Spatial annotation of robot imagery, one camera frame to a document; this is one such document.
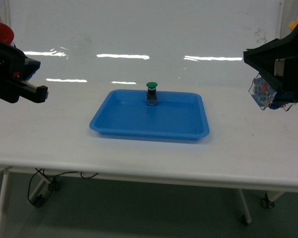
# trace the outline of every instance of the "table top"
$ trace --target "table top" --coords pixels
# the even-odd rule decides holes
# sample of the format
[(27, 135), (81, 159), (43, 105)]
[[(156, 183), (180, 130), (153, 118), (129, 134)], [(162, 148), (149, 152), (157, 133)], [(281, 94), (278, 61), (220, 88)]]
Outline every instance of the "table top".
[[(16, 46), (41, 68), (45, 103), (0, 100), (0, 165), (217, 181), (298, 191), (298, 105), (265, 110), (242, 52), (276, 35), (278, 0), (11, 1)], [(199, 141), (102, 136), (89, 123), (115, 89), (201, 95)]]

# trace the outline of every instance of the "red object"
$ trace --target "red object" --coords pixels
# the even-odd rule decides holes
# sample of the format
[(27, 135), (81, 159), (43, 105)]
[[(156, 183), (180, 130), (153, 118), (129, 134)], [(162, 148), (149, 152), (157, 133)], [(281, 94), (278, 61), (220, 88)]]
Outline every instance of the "red object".
[(0, 23), (0, 41), (6, 44), (11, 44), (14, 38), (14, 32), (7, 25)]
[(16, 71), (16, 72), (13, 72), (12, 74), (12, 77), (15, 78), (15, 79), (18, 79), (20, 77), (20, 72)]

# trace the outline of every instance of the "gray floor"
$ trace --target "gray floor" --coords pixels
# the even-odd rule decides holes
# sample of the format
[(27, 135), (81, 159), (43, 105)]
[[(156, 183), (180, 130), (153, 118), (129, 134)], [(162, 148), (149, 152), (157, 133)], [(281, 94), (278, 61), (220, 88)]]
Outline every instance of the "gray floor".
[(13, 178), (5, 238), (298, 238), (298, 193), (265, 210), (264, 192), (245, 191), (246, 227), (234, 189), (63, 177), (38, 209), (26, 201), (30, 175)]

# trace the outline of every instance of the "black cable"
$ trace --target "black cable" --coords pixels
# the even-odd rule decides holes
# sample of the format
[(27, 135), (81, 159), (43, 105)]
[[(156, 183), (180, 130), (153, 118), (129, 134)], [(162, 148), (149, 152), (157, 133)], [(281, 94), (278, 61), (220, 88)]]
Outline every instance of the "black cable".
[[(51, 189), (51, 192), (50, 192), (50, 194), (49, 194), (49, 196), (48, 196), (47, 198), (43, 198), (41, 194), (38, 196), (38, 197), (42, 197), (42, 198), (44, 199), (44, 203), (43, 203), (43, 204), (35, 204), (35, 203), (33, 203), (33, 202), (30, 200), (31, 184), (32, 184), (33, 178), (34, 178), (37, 174), (41, 174), (41, 175), (42, 175), (44, 178), (46, 178), (46, 179), (50, 182), (50, 184), (51, 184), (51, 183), (54, 183), (54, 182), (55, 182), (57, 176), (61, 176), (61, 175), (65, 175), (65, 174), (78, 173), (77, 171), (72, 171), (72, 172), (64, 172), (64, 173), (60, 173), (60, 174), (57, 174), (57, 175), (51, 175), (51, 176), (48, 176), (48, 175), (45, 174), (45, 169), (43, 169), (43, 171), (42, 171), (42, 169), (37, 169), (37, 168), (36, 168), (35, 170), (36, 170), (36, 172), (32, 175), (32, 177), (31, 177), (31, 179), (30, 179), (30, 181), (29, 181), (28, 196), (27, 196), (29, 203), (30, 203), (32, 206), (34, 206), (34, 207), (40, 207), (40, 206), (42, 206), (44, 203), (46, 203), (46, 201), (51, 197), (52, 192), (53, 192), (53, 189)], [(92, 179), (92, 178), (95, 177), (96, 175), (98, 175), (98, 173), (95, 173), (94, 175), (92, 175), (92, 176), (90, 176), (90, 177), (84, 177), (84, 176), (83, 176), (83, 172), (80, 172), (80, 177), (81, 177), (82, 179)]]
[(28, 201), (29, 201), (29, 203), (32, 205), (32, 206), (34, 206), (34, 207), (39, 207), (39, 206), (42, 206), (44, 203), (46, 203), (46, 201), (51, 197), (51, 195), (52, 195), (52, 190), (51, 190), (51, 192), (50, 192), (50, 194), (49, 194), (49, 196), (47, 197), (47, 198), (43, 198), (44, 199), (44, 203), (43, 204), (35, 204), (35, 203), (33, 203), (31, 200), (30, 200), (30, 189), (31, 189), (31, 183), (32, 183), (32, 180), (33, 180), (33, 178), (37, 175), (37, 174), (42, 174), (41, 173), (41, 170), (42, 169), (36, 169), (36, 172), (35, 172), (35, 174), (34, 175), (32, 175), (32, 177), (31, 177), (31, 179), (30, 179), (30, 182), (29, 182), (29, 187), (28, 187)]
[(35, 169), (40, 175), (42, 175), (44, 178), (46, 178), (48, 181), (52, 182), (44, 173), (41, 172), (42, 169), (38, 170)]
[(61, 173), (61, 174), (58, 174), (58, 175), (46, 175), (45, 174), (45, 169), (42, 172), (43, 176), (45, 176), (46, 178), (54, 178), (54, 177), (57, 177), (57, 176), (66, 175), (66, 174), (74, 174), (74, 173), (78, 173), (78, 171), (64, 172), (64, 173)]
[(96, 175), (98, 175), (98, 173), (95, 173), (93, 176), (90, 176), (90, 177), (84, 177), (84, 176), (83, 176), (83, 172), (80, 172), (80, 177), (81, 177), (82, 179), (92, 179), (92, 178), (95, 177)]

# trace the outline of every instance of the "tray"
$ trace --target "tray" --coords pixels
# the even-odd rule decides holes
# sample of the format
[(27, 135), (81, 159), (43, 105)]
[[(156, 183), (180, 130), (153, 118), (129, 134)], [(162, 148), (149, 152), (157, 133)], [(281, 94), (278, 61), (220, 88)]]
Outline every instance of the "tray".
[(209, 134), (202, 98), (195, 93), (157, 92), (148, 106), (146, 91), (111, 91), (90, 122), (104, 135), (198, 140)]

